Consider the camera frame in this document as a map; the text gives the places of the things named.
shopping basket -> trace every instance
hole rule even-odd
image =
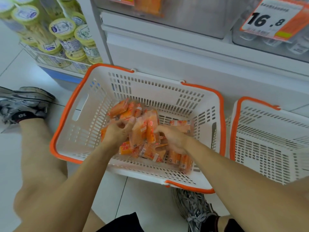
[[[107,124],[109,109],[125,98],[156,107],[161,124],[193,120],[195,138],[224,156],[226,126],[223,97],[218,91],[105,64],[91,66],[72,94],[51,141],[52,154],[82,163],[101,142],[100,130]],[[78,116],[75,109],[81,105]],[[108,170],[166,186],[214,193],[195,164],[185,174],[166,161],[155,163],[141,157],[115,155]]]
[[[281,184],[309,176],[309,118],[242,97],[231,123],[230,159]]]

person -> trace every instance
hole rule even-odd
[[[51,134],[44,118],[55,97],[39,88],[12,91],[0,87],[0,115],[19,124],[22,134],[23,184],[14,210],[21,218],[15,232],[142,232],[136,213],[105,224],[92,210],[101,179],[135,123],[109,125],[105,138],[68,178],[66,162],[49,152]],[[232,216],[219,217],[202,194],[174,189],[173,195],[190,231],[307,231],[309,179],[286,186],[212,151],[171,126],[159,126],[169,147],[189,154]]]

shoe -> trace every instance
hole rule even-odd
[[[0,87],[2,121],[5,124],[16,124],[25,116],[45,118],[48,106],[54,100],[54,95],[36,87],[21,87],[17,91]],[[15,117],[14,115],[19,112],[24,113]]]
[[[188,222],[189,232],[200,232],[202,222],[211,215],[218,215],[201,193],[173,188],[173,199],[181,216]]]

sock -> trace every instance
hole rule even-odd
[[[19,123],[22,120],[33,119],[33,118],[39,118],[39,117],[37,117],[30,111],[20,111],[12,115],[12,120],[15,121],[16,123]]]
[[[219,216],[209,216],[201,226],[201,232],[218,232],[218,220]]]
[[[229,219],[224,232],[245,232],[240,225],[234,220],[234,219]]]

price tag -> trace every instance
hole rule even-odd
[[[262,0],[241,31],[288,41],[309,24],[309,5],[295,0]]]
[[[127,5],[134,5],[134,0],[113,0],[116,2],[121,2],[123,4],[127,4]]]

